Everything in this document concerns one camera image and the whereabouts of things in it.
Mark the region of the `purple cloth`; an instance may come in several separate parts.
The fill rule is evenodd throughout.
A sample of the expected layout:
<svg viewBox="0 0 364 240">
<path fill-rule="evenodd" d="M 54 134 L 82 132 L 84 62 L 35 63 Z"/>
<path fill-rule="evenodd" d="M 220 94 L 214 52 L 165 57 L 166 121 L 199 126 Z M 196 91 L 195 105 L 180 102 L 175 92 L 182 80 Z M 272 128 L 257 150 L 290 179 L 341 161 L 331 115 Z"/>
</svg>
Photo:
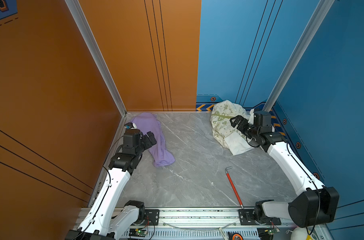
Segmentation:
<svg viewBox="0 0 364 240">
<path fill-rule="evenodd" d="M 164 134 L 161 130 L 161 123 L 152 113 L 142 113 L 131 119 L 131 122 L 137 126 L 144 134 L 152 132 L 156 144 L 149 149 L 153 156 L 153 165 L 157 168 L 165 167 L 175 162 L 174 156 L 166 149 Z"/>
</svg>

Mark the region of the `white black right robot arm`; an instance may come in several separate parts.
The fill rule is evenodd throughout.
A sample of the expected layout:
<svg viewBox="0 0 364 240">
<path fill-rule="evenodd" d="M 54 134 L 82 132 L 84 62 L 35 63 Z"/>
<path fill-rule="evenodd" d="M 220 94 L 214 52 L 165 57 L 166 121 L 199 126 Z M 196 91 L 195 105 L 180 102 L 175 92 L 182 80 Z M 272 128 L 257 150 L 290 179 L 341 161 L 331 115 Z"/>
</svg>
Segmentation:
<svg viewBox="0 0 364 240">
<path fill-rule="evenodd" d="M 300 228 L 331 223 L 335 219 L 340 195 L 334 187 L 326 187 L 295 155 L 285 137 L 276 132 L 272 116 L 265 111 L 253 114 L 253 122 L 238 115 L 231 126 L 254 140 L 283 170 L 297 197 L 290 203 L 264 200 L 256 202 L 251 219 L 266 224 L 271 219 L 291 220 Z"/>
</svg>

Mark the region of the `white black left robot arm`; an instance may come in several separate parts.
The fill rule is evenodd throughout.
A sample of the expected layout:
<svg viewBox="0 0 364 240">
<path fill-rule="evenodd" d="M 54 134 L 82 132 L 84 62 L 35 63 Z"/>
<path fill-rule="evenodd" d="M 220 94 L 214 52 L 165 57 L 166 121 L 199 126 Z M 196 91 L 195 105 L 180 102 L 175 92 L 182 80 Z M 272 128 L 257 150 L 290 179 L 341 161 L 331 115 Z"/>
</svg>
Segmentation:
<svg viewBox="0 0 364 240">
<path fill-rule="evenodd" d="M 111 158 L 105 182 L 94 205 L 77 230 L 70 230 L 67 240 L 118 240 L 132 224 L 144 221 L 145 206 L 140 201 L 129 201 L 114 216 L 119 197 L 141 161 L 143 152 L 157 143 L 152 132 L 143 134 L 139 129 L 127 129 L 123 143 Z"/>
</svg>

